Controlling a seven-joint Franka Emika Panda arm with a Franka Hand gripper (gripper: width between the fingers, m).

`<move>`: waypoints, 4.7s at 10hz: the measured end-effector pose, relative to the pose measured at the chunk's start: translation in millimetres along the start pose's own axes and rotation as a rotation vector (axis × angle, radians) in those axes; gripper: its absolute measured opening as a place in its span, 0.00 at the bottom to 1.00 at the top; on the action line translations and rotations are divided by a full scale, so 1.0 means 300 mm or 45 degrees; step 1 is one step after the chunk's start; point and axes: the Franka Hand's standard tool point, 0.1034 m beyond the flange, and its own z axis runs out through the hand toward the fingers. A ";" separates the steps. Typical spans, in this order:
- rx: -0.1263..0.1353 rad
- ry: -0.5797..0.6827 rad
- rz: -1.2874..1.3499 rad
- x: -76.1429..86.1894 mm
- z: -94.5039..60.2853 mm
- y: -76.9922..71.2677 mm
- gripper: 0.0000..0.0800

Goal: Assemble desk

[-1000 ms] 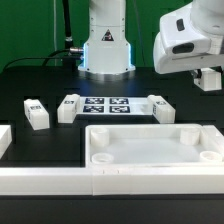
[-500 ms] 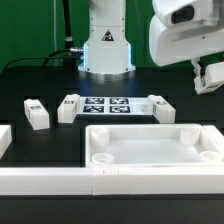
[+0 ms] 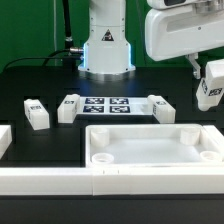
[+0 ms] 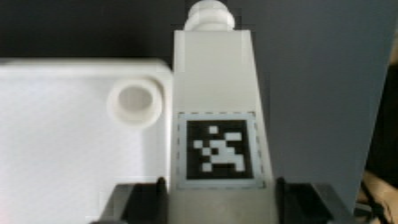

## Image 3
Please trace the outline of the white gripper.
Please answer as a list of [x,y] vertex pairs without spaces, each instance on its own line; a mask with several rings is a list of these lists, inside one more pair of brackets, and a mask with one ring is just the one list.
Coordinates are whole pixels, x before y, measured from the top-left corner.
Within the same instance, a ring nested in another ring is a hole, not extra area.
[[155,61],[187,56],[201,78],[198,52],[224,46],[224,3],[149,3],[145,46]]

